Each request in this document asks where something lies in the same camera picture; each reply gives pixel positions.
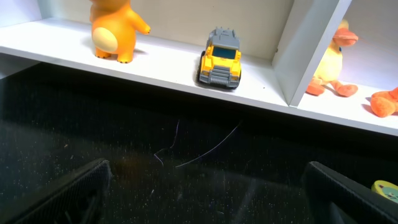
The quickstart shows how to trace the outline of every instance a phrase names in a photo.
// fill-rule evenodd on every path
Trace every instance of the white shelf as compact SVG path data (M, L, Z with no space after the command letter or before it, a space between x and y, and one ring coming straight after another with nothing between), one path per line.
M196 46L138 35L133 62L120 64L94 56L89 24L45 19L0 28L0 37L5 54L270 110L289 108L271 63L258 58L242 57L241 84L234 91L198 86L194 80L207 40Z
M298 110L301 114L312 112L306 116L314 119L398 136L398 113L379 118L370 108L370 97L378 91L383 90L358 85L358 92L349 98L336 96L327 89L320 96L304 94Z
M237 90L202 88L194 80L205 43L138 35L133 62L120 64L94 56L89 24L46 19L0 28L0 53L398 136L398 115L378 118L367 110L366 98L380 90L359 86L351 98L329 90L319 97L304 94L298 108L288 107L270 62L258 58L242 58Z

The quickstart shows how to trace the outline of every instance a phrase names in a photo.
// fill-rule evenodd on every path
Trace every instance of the orange duck beak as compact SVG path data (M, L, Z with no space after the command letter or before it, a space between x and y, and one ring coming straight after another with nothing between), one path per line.
M347 28L338 29L333 37L333 41L342 47L352 46L358 41L358 39L358 36Z

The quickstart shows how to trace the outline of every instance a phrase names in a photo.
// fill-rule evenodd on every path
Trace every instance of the black countertop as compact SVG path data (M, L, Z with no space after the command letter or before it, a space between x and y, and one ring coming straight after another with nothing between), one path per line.
M113 173L102 223L312 223L310 161L398 183L397 138L70 68L0 80L0 99L0 209L100 157Z

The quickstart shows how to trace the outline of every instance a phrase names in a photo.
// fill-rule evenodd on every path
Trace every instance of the yellow toy truck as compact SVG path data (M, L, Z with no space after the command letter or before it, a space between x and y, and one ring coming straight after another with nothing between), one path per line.
M236 89L241 81L239 39L234 30L216 28L201 54L197 81L208 85Z

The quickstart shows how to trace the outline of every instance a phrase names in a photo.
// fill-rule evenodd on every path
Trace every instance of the gray truck roof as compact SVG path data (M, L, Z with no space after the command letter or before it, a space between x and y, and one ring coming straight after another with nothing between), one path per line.
M235 30L216 28L211 31L207 46L213 43L214 46L224 47L227 49L239 50L239 39L236 37Z

